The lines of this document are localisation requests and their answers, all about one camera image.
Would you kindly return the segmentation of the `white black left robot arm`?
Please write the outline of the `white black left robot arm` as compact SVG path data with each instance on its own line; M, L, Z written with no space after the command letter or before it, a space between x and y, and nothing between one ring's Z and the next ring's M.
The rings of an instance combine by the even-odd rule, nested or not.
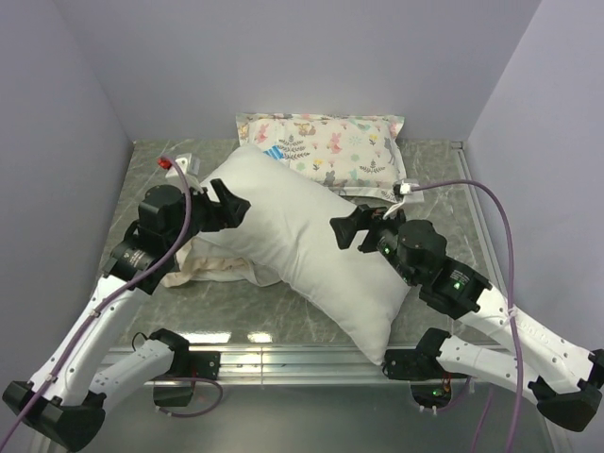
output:
M12 381L2 395L17 420L70 452L87 446L108 413L146 382L216 386L220 355L193 364L189 342L165 328L111 367L101 370L120 331L175 266L175 253L199 232L238 227L250 203L220 179L205 188L148 190L138 217L109 255L92 297L50 359L27 381Z

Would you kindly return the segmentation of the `white pillow with cream ruffle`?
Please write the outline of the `white pillow with cream ruffle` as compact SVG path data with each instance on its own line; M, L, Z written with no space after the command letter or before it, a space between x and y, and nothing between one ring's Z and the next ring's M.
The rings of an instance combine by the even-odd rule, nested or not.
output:
M196 281L248 281L258 287L268 287L281 281L275 270L197 237L186 242L176 252L175 258L176 269L160 281L165 288Z

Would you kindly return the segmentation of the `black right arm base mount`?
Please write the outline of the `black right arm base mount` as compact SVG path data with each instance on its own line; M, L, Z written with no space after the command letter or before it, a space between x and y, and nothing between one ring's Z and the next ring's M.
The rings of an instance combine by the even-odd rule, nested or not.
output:
M456 408L473 389L470 377L447 372L435 359L415 349L388 349L382 374L389 380L408 382L418 410L433 416Z

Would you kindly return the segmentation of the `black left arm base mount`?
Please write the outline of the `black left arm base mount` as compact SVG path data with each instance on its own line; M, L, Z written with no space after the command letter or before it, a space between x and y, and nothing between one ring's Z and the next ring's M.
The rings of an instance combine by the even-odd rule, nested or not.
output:
M221 354L189 353L184 362L153 379L155 411L168 417L191 419L215 410L225 391L218 382Z

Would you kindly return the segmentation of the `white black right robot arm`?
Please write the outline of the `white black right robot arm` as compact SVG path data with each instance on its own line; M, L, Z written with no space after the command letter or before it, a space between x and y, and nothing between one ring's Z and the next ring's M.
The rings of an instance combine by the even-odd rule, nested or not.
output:
M555 425L584 431L602 401L603 352L572 344L509 304L485 276L446 253L447 241L428 220L409 220L403 211L356 207L329 224L341 249L358 232L366 233L358 249L378 252L419 290L431 309L471 327L503 346L498 352L471 344L432 327L415 347L419 372L479 378L519 392Z

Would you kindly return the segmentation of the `plain white pillow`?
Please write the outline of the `plain white pillow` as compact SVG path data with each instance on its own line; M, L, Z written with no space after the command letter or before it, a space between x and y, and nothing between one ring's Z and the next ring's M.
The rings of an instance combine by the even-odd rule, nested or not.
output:
M219 178L250 202L236 228L199 233L193 256L233 258L266 268L332 319L375 365L410 288L378 253L338 247L329 224L355 206L253 145L233 151L203 180Z

